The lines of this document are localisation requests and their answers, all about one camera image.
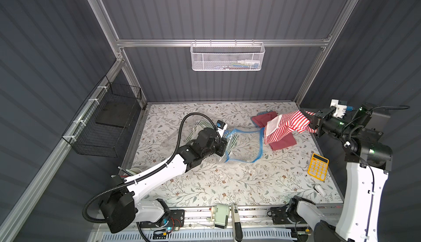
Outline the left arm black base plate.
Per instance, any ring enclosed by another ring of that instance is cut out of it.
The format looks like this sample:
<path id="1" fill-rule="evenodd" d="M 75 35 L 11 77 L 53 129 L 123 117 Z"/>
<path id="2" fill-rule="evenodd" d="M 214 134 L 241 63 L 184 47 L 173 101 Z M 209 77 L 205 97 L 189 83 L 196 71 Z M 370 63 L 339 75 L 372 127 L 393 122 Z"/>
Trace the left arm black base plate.
<path id="1" fill-rule="evenodd" d="M 184 227 L 185 220 L 185 210 L 170 210 L 170 214 L 165 216 L 163 221 L 152 223 L 152 222 L 142 222 L 140 224 L 141 228 L 181 228 Z"/>

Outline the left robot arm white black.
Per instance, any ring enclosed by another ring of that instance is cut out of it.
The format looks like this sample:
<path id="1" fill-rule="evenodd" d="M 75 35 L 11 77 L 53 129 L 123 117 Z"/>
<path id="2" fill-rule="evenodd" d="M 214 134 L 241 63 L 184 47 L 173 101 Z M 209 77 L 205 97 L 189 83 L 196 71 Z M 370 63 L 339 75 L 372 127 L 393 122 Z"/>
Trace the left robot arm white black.
<path id="1" fill-rule="evenodd" d="M 201 165 L 207 157 L 216 154 L 223 156 L 227 140 L 221 128 L 205 128 L 197 139 L 178 147 L 173 158 L 121 181 L 121 184 L 134 183 L 114 190 L 100 203 L 100 210 L 112 234 L 118 233 L 132 223 L 149 222 L 159 227 L 165 226 L 171 218 L 171 210 L 163 199 L 144 200 L 151 191 L 161 184 L 183 175 Z"/>

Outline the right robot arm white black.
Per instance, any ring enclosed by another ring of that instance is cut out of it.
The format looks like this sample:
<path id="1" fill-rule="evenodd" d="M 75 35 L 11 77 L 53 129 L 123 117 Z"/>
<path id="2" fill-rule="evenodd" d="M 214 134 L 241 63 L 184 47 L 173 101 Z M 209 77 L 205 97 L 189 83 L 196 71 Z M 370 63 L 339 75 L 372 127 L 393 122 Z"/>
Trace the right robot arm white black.
<path id="1" fill-rule="evenodd" d="M 327 218 L 309 199 L 294 196 L 284 217 L 304 223 L 316 242 L 376 242 L 384 185 L 392 164 L 392 150 L 380 143 L 382 128 L 390 119 L 389 107 L 365 103 L 351 121 L 334 117 L 334 107 L 305 114 L 317 135 L 340 141 L 345 151 L 347 184 L 338 222 Z"/>

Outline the red garment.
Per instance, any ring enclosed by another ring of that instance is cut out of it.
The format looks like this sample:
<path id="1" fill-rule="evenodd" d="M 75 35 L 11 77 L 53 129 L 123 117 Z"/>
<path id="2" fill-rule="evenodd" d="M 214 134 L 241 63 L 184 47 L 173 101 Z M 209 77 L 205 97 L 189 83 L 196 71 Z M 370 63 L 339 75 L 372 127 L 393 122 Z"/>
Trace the red garment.
<path id="1" fill-rule="evenodd" d="M 278 115 L 275 111 L 270 111 L 251 117 L 251 120 L 259 128 L 269 126 L 268 130 L 264 133 L 264 142 L 273 151 L 279 151 L 297 144 L 292 134 L 294 126 L 290 127 L 289 124 L 296 115 L 296 111 L 281 115 Z"/>

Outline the blue tank top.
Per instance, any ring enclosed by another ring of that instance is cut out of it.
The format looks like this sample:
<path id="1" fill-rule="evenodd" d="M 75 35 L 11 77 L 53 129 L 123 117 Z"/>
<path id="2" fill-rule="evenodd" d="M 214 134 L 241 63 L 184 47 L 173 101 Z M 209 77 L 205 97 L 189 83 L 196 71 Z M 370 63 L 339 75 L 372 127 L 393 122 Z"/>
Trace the blue tank top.
<path id="1" fill-rule="evenodd" d="M 262 111 L 262 112 L 258 113 L 257 115 L 264 115 L 264 114 L 269 114 L 269 113 L 277 114 L 277 112 L 275 112 L 275 111 Z"/>

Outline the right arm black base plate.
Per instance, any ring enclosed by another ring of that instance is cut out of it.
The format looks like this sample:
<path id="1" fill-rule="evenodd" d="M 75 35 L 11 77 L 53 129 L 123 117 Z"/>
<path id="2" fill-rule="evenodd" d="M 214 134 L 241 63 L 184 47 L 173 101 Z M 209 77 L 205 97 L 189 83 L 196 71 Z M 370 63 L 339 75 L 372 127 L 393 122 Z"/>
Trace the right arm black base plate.
<path id="1" fill-rule="evenodd" d="M 294 219 L 290 218 L 288 214 L 288 205 L 284 205 L 281 207 L 272 207 L 267 212 L 267 217 L 271 218 L 274 225 L 281 225 L 281 224 L 295 224 L 296 222 Z"/>

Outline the clear vacuum bag blue zipper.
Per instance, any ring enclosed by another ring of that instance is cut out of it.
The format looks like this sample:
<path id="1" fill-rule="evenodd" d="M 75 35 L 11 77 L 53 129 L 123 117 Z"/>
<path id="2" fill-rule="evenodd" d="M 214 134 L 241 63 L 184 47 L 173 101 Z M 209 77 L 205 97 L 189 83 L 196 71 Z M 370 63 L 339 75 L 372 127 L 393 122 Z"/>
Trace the clear vacuum bag blue zipper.
<path id="1" fill-rule="evenodd" d="M 206 120 L 212 124 L 212 127 L 216 126 L 217 121 L 210 121 L 209 119 L 201 115 L 192 115 L 188 117 L 182 128 L 181 140 L 179 145 L 185 145 L 192 143 L 194 140 L 185 142 L 185 139 L 189 133 L 190 128 L 195 121 Z M 227 124 L 227 129 L 223 135 L 226 138 L 228 145 L 225 150 L 223 157 L 215 158 L 216 163 L 255 163 L 263 156 L 263 138 L 264 129 L 258 128 L 253 124 L 246 127 L 234 126 L 233 123 Z"/>

